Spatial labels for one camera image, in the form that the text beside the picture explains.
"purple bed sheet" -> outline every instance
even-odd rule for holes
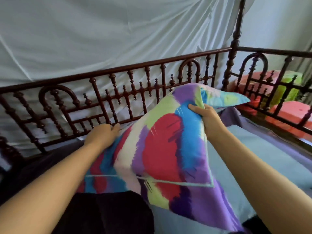
[[[251,120],[240,115],[239,111],[230,107],[222,111],[220,118],[225,126],[237,125],[250,133],[275,145],[277,148],[287,153],[297,162],[301,163],[306,169],[312,173],[312,154],[298,145],[292,144],[278,137],[271,130],[253,123]]]

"white wall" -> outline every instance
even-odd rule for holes
[[[255,0],[243,19],[240,46],[303,51],[311,36],[312,0]],[[232,72],[239,73],[242,61],[249,54],[237,53]],[[285,57],[267,57],[269,70],[282,68]],[[262,63],[258,62],[257,70],[262,70]],[[222,78],[223,75],[218,79],[218,87],[222,85]]]

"person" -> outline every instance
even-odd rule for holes
[[[271,233],[311,232],[312,199],[230,133],[212,107],[189,105],[189,109],[202,116],[207,139]],[[95,127],[80,149],[4,203],[0,207],[0,233],[51,233],[85,173],[114,142],[119,129],[119,124]]]

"colorful pillowcase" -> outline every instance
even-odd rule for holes
[[[244,95],[198,83],[175,88],[101,154],[79,192],[132,190],[150,204],[227,231],[242,231],[211,173],[201,116],[188,104],[220,111],[249,102]]]

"person's left arm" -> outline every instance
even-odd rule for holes
[[[0,207],[0,233],[49,234],[89,167],[118,136],[119,124],[95,127],[85,144]]]

